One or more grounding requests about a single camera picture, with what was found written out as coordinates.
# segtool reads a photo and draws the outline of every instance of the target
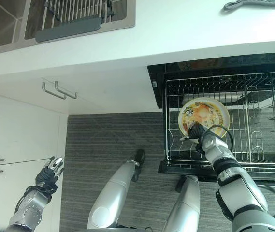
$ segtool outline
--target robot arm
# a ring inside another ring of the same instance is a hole
[[[64,171],[62,158],[52,157],[35,178],[35,186],[29,186],[17,203],[6,232],[33,232],[42,220],[42,212],[56,192],[56,181]]]
[[[193,125],[189,133],[199,138],[198,150],[217,174],[220,188],[216,198],[223,214],[232,221],[232,231],[275,231],[275,219],[268,213],[264,195],[227,144],[200,124]]]

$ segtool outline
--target wire dish rack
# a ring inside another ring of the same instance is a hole
[[[228,109],[233,154],[255,178],[275,180],[275,72],[167,80],[165,85],[165,163],[176,173],[213,175],[208,161],[179,130],[182,106],[198,97]],[[228,136],[223,140],[230,145]]]

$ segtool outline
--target stainless steel sink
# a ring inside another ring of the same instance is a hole
[[[0,53],[135,26],[136,0],[0,0]]]
[[[0,0],[0,46],[19,39],[26,0]]]

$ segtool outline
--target gray carpet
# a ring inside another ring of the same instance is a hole
[[[108,179],[135,151],[146,151],[140,179],[131,183],[119,223],[154,232],[162,230],[178,193],[174,174],[159,174],[163,159],[161,113],[73,115],[68,119],[60,232],[87,228],[88,214]],[[230,232],[215,198],[216,183],[200,183],[199,232]],[[263,190],[270,213],[275,197]]]

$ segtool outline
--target open dishwasher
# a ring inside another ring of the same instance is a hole
[[[224,68],[224,62],[218,58],[208,60],[211,68],[199,70],[188,68],[189,61],[185,65],[181,62],[148,67],[164,116],[164,160],[159,172],[193,174],[207,181],[216,179],[208,161],[196,151],[196,143],[180,141],[183,135],[178,125],[184,104],[208,97],[228,109],[233,154],[239,163],[255,180],[275,181],[275,58],[268,54],[273,58],[270,62],[265,61],[265,56],[255,55],[255,60],[260,61],[250,66],[237,63],[231,67],[231,62],[226,61],[228,65]],[[223,140],[231,144],[228,136]]]

